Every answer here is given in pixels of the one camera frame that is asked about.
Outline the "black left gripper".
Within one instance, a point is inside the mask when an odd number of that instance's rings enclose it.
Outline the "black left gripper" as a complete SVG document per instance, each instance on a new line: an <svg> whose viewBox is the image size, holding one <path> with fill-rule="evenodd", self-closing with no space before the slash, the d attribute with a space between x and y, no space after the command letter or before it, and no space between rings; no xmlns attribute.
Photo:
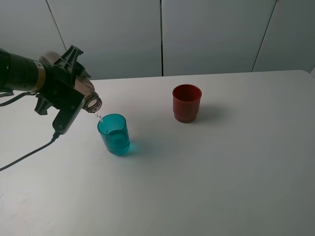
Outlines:
<svg viewBox="0 0 315 236"><path fill-rule="evenodd" d="M54 66L44 64L45 82L37 92L37 104L35 111L39 115L47 115L48 109L54 107L60 111L74 113L80 110L84 104L84 95L74 88L71 75L65 70L72 70L72 77L91 78L85 67L77 62L77 58L83 54L78 47L71 45L60 56Z"/></svg>

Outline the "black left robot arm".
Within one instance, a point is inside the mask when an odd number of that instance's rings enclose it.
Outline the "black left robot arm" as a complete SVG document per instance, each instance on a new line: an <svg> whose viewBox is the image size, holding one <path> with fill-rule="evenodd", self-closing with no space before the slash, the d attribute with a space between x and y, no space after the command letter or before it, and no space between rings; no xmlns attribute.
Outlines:
<svg viewBox="0 0 315 236"><path fill-rule="evenodd" d="M85 96L75 88L77 78L85 68L77 62L83 51L70 46L52 62L36 61L1 50L0 91L13 95L13 91L35 94L35 111L46 115L50 107L73 111L84 107Z"/></svg>

